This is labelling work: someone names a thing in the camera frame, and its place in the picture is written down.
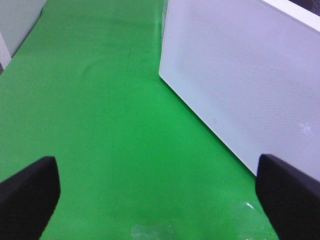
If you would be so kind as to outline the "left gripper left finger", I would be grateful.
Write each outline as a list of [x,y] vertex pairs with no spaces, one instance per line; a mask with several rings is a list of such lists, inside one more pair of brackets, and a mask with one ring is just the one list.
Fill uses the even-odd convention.
[[38,240],[61,195],[56,158],[44,156],[0,183],[0,238]]

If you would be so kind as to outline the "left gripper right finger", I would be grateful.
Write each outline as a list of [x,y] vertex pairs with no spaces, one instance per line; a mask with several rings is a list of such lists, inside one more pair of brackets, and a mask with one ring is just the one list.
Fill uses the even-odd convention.
[[255,193],[281,240],[320,238],[320,183],[282,159],[262,154]]

